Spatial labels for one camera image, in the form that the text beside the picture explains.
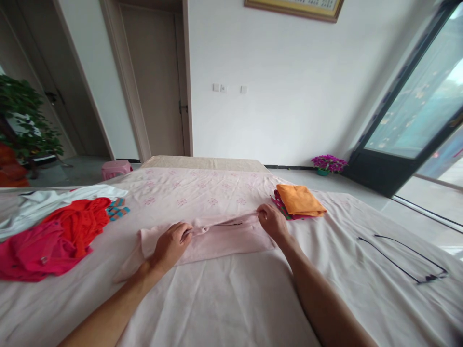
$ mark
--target potted plant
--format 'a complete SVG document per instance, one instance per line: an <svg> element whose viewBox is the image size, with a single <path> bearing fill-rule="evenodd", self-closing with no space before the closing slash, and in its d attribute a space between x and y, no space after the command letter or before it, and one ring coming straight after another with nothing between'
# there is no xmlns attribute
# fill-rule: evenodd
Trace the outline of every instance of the potted plant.
<svg viewBox="0 0 463 347"><path fill-rule="evenodd" d="M0 141L12 148L19 160L29 163L32 179L38 176L34 158L53 154L60 160L58 155L63 155L59 132L40 111L41 98L26 80L0 75Z"/></svg>
<svg viewBox="0 0 463 347"><path fill-rule="evenodd" d="M345 160L336 158L332 155L318 156L312 159L313 166L318 168L317 174L328 176L329 173L340 173L347 165Z"/></svg>

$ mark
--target orange towel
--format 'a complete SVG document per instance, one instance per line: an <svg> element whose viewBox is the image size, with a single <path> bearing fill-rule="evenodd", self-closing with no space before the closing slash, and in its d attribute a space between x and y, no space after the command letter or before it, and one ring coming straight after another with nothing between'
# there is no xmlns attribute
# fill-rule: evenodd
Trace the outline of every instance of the orange towel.
<svg viewBox="0 0 463 347"><path fill-rule="evenodd" d="M277 185L276 189L289 214L321 217L327 212L307 187Z"/></svg>

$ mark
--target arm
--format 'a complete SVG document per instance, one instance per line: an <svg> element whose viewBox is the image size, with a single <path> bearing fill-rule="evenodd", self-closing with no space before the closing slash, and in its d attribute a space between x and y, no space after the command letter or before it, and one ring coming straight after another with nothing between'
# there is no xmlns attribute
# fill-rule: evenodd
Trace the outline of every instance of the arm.
<svg viewBox="0 0 463 347"><path fill-rule="evenodd" d="M127 283L96 309L58 346L113 347L121 337L136 308L152 287L180 259L191 241L183 233L193 227L174 224L159 237L153 256L143 263Z"/></svg>
<svg viewBox="0 0 463 347"><path fill-rule="evenodd" d="M259 221L283 251L293 272L299 301L321 344L376 346L343 300L310 263L287 230L286 220L273 206L259 206Z"/></svg>

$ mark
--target pink shirt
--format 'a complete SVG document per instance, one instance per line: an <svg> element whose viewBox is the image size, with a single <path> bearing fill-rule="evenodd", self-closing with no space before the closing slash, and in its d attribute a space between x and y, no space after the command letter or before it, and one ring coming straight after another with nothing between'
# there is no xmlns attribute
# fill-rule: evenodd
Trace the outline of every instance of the pink shirt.
<svg viewBox="0 0 463 347"><path fill-rule="evenodd" d="M275 242L260 225L257 213L241 216L218 215L194 219L190 222L193 239L176 266L201 260L218 258L236 253L252 253L272 250ZM149 258L158 238L171 225L160 225L138 232L139 242L114 278L121 282L133 275L139 266Z"/></svg>

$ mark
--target red clothing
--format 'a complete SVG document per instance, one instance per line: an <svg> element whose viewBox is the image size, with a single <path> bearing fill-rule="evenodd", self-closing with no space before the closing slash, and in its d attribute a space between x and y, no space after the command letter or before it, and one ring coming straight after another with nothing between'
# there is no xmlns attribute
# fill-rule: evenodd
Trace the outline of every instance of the red clothing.
<svg viewBox="0 0 463 347"><path fill-rule="evenodd" d="M83 257L64 239L59 221L43 223L0 243L0 279L39 282L49 274L62 275Z"/></svg>
<svg viewBox="0 0 463 347"><path fill-rule="evenodd" d="M111 200L108 198L76 200L71 205L54 211L42 223L60 221L64 229L63 238L72 242L76 247L74 257L80 258L88 254L90 243L109 223L106 208L110 204Z"/></svg>

